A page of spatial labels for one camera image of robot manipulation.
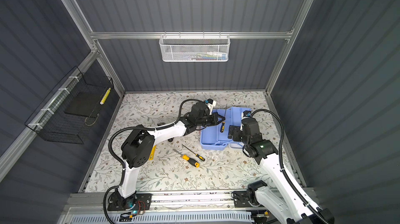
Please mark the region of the white blue tool box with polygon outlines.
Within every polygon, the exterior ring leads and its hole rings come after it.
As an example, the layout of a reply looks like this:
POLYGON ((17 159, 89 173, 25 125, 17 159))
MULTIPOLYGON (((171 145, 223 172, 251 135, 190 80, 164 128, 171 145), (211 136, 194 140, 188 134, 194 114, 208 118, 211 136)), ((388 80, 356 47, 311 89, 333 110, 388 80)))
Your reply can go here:
MULTIPOLYGON (((236 142, 233 141, 232 139, 228 139, 228 130, 229 126, 241 126, 241 114, 243 111, 251 111, 250 108, 246 107, 230 107, 226 108, 226 119, 225 119, 225 130, 223 133, 220 132, 220 126, 211 126, 211 127, 206 127, 204 130, 201 131, 201 137, 200 137, 200 144, 202 149, 204 150, 216 150, 216 151, 222 151, 226 147, 230 147, 232 149, 241 149, 243 147, 252 147, 253 145, 250 146, 245 146, 242 142, 236 142)), ((213 110, 212 112, 216 112, 221 116, 224 116, 225 113, 224 109, 216 109, 213 110)))

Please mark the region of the slim yellow black screwdriver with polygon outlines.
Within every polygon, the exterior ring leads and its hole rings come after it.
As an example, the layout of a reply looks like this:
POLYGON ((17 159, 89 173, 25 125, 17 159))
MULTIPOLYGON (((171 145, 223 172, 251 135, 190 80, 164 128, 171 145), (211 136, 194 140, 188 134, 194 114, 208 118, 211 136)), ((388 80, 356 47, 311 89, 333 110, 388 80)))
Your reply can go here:
POLYGON ((182 145, 185 149, 187 149, 188 151, 190 151, 191 153, 193 153, 197 158, 199 158, 202 162, 205 161, 205 158, 202 157, 201 155, 199 155, 198 153, 192 151, 191 149, 189 149, 187 146, 185 146, 184 144, 182 145))

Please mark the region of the yellow black handled screwdriver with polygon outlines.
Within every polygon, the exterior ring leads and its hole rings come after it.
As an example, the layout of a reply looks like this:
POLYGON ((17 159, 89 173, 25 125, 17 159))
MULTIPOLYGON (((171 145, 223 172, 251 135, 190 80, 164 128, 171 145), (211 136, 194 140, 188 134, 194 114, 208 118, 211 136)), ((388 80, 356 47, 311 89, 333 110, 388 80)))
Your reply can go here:
POLYGON ((187 161, 189 164, 191 164, 192 166, 199 168, 200 164, 193 158, 188 157, 187 155, 184 155, 182 153, 180 153, 179 151, 177 151, 176 149, 173 149, 174 152, 176 152, 177 154, 179 154, 181 156, 182 159, 184 159, 185 161, 187 161))

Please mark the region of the yellow pipe wrench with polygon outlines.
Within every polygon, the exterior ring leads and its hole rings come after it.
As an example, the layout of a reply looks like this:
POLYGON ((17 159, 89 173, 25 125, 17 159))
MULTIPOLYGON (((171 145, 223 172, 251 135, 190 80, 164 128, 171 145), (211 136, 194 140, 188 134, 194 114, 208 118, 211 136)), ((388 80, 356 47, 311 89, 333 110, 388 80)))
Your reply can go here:
POLYGON ((154 159, 155 150, 156 150, 156 146, 153 146, 150 156, 149 156, 149 161, 152 161, 154 159))

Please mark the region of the thin black screwdriver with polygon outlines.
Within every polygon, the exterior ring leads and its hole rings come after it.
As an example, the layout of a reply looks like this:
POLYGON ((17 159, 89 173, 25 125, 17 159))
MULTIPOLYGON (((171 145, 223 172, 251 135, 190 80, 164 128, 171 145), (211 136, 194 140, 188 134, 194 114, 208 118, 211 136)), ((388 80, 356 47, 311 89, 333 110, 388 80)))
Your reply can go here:
POLYGON ((223 121, 223 122, 221 123, 220 132, 223 133, 224 130, 225 130, 225 121, 223 121))

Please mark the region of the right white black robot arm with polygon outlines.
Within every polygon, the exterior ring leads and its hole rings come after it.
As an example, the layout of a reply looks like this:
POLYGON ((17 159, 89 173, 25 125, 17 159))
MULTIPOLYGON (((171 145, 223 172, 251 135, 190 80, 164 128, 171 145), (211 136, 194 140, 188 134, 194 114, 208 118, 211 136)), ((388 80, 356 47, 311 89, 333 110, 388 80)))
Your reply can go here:
POLYGON ((259 180, 247 187, 247 198, 251 205, 266 208, 281 224, 333 224, 335 218, 330 210, 321 208, 286 172, 280 153, 274 144, 263 139, 256 119, 241 120, 239 139, 242 151, 253 158, 272 179, 281 194, 276 196, 266 182, 259 180))

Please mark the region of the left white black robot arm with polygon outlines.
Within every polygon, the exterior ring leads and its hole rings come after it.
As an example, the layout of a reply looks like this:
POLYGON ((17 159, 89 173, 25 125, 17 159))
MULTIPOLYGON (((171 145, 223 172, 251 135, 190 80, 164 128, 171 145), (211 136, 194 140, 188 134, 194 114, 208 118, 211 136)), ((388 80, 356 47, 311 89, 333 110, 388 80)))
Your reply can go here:
POLYGON ((226 118, 213 112, 216 101, 197 99, 184 100, 178 111, 177 119, 157 127, 137 125, 116 131, 108 142, 108 150, 113 158, 122 165, 119 185, 110 187, 103 199, 104 212, 144 210, 147 206, 136 196, 136 182, 140 168, 149 160, 153 147, 169 139, 184 137, 197 130, 218 126, 226 118), (130 134, 121 146, 122 154, 118 156, 113 150, 114 139, 123 132, 130 134))

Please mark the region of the floral table mat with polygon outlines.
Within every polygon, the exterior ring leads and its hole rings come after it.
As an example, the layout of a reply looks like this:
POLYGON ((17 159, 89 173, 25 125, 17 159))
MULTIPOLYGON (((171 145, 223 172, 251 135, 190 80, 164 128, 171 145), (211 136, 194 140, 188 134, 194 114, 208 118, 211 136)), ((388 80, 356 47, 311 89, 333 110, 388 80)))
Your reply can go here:
MULTIPOLYGON (((279 130, 273 118, 266 113, 268 104, 261 91, 232 91, 205 93, 130 93, 125 95, 110 133, 129 127, 143 125, 153 127, 168 124, 177 118, 180 104, 187 99, 213 99, 217 108, 249 107, 261 109, 256 114, 263 138, 274 145, 279 142, 279 130)), ((136 183, 138 191, 187 191, 242 189, 257 180, 263 180, 270 187, 274 183, 253 159, 246 157, 241 149, 225 148, 222 151, 204 150, 200 144, 200 132, 158 144, 154 159, 142 166, 136 183), (205 158, 202 162, 192 151, 205 158), (196 168, 173 151, 195 159, 196 168)))

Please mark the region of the pens in white basket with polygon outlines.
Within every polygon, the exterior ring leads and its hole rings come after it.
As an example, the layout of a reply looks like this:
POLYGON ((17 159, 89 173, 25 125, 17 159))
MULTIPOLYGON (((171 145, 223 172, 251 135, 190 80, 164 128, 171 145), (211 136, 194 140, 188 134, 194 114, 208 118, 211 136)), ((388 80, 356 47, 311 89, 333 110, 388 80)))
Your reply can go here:
POLYGON ((183 57, 184 60, 189 61, 206 61, 206 62, 225 62, 228 60, 228 53, 226 52, 202 52, 192 53, 183 57))

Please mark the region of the black pad in basket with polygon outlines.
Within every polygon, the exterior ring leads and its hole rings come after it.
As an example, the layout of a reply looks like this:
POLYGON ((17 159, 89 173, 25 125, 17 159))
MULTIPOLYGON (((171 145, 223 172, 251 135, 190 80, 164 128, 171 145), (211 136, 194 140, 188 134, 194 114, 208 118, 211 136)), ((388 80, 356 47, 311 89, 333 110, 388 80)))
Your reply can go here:
POLYGON ((95 118, 99 114, 103 105, 100 105, 102 94, 80 92, 68 104, 64 113, 95 118))

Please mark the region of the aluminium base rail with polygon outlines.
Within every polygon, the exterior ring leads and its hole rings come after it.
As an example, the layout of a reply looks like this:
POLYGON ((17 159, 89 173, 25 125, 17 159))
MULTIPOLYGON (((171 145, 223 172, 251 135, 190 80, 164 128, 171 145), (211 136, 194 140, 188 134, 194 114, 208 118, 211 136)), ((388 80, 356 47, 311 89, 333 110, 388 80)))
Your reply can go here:
MULTIPOLYGON (((245 190, 194 190, 138 192, 126 200, 129 208, 145 213, 185 211, 247 211, 273 210, 279 213, 305 213, 308 207, 295 193, 283 193, 277 188, 261 187, 255 191, 256 203, 250 201, 245 190)), ((103 193, 71 194, 61 216, 103 214, 108 205, 115 205, 112 196, 103 193)))

